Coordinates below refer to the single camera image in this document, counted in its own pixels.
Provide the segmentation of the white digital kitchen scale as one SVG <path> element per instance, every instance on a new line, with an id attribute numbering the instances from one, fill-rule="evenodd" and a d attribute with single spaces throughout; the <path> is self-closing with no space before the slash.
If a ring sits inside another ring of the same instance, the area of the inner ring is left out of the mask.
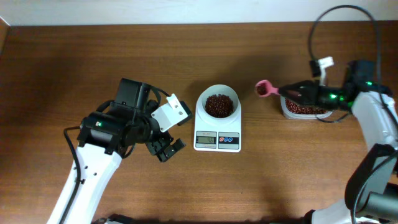
<path id="1" fill-rule="evenodd" d="M 214 119 L 195 110 L 193 148 L 196 151 L 239 152 L 242 149 L 242 110 L 235 118 Z"/>

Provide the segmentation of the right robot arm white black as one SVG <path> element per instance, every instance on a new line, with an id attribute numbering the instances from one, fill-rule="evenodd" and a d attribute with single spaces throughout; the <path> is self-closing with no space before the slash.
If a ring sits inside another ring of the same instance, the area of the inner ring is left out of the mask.
<path id="1" fill-rule="evenodd" d="M 342 87 L 305 80 L 282 86 L 279 95 L 302 106 L 343 110 L 359 122 L 368 153 L 350 177 L 343 200 L 311 210 L 303 223 L 390 223 L 397 221 L 397 113 L 391 90 L 381 84 L 379 65 L 368 60 L 348 64 Z"/>

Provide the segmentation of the red beans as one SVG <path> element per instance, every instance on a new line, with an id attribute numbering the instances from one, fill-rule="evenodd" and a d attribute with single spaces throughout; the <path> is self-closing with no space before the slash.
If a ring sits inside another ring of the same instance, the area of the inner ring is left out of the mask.
<path id="1" fill-rule="evenodd" d="M 293 114 L 319 115 L 328 112 L 319 108 L 302 107 L 289 99 L 285 99 L 285 106 Z M 234 111 L 233 100 L 227 95 L 210 95 L 205 101 L 205 111 L 212 117 L 226 118 Z"/>

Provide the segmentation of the clear plastic container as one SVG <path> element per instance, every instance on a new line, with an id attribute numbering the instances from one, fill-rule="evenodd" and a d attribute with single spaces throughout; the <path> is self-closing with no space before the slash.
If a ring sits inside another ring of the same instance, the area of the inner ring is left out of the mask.
<path id="1" fill-rule="evenodd" d="M 281 96 L 280 98 L 280 103 L 281 103 L 281 107 L 282 107 L 282 111 L 283 111 L 283 115 L 287 118 L 287 119 L 325 119 L 329 116 L 332 115 L 332 111 L 327 111 L 323 114 L 298 114 L 298 113 L 293 113 L 292 111 L 290 111 L 287 107 L 287 103 L 286 103 L 286 98 L 284 98 L 283 96 Z"/>

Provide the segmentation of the white round bowl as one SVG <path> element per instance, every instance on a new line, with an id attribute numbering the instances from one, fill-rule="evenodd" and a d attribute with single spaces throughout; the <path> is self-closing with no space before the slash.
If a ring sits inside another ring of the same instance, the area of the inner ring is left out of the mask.
<path id="1" fill-rule="evenodd" d="M 217 95 L 217 94 L 222 94 L 222 95 L 227 95 L 233 100 L 234 104 L 234 111 L 231 115 L 229 115 L 226 118 L 235 118 L 239 116 L 241 113 L 241 104 L 238 98 L 237 93 L 229 86 L 227 85 L 213 85 L 209 88 L 207 88 L 201 95 L 200 98 L 198 99 L 199 105 L 197 106 L 197 109 L 199 111 L 204 112 L 204 115 L 209 116 L 210 118 L 214 119 L 226 119 L 226 118 L 215 118 L 210 116 L 206 111 L 205 111 L 205 101 L 210 95 Z"/>

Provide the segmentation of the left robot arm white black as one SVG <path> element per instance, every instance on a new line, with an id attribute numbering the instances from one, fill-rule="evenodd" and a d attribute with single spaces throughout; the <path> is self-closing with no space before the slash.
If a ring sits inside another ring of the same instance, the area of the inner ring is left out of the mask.
<path id="1" fill-rule="evenodd" d="M 185 147 L 168 130 L 192 118 L 184 101 L 150 84 L 121 79 L 115 99 L 84 117 L 74 146 L 63 134 L 73 157 L 69 176 L 49 223 L 91 223 L 101 196 L 123 159 L 143 144 L 160 162 Z"/>

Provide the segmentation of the pink measuring scoop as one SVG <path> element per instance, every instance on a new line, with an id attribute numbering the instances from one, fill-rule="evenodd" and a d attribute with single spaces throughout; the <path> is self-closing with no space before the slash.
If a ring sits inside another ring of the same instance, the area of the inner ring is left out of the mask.
<path id="1" fill-rule="evenodd" d="M 271 95 L 279 95 L 279 89 L 272 86 L 269 80 L 261 80 L 255 85 L 255 92 L 259 97 L 265 98 Z"/>

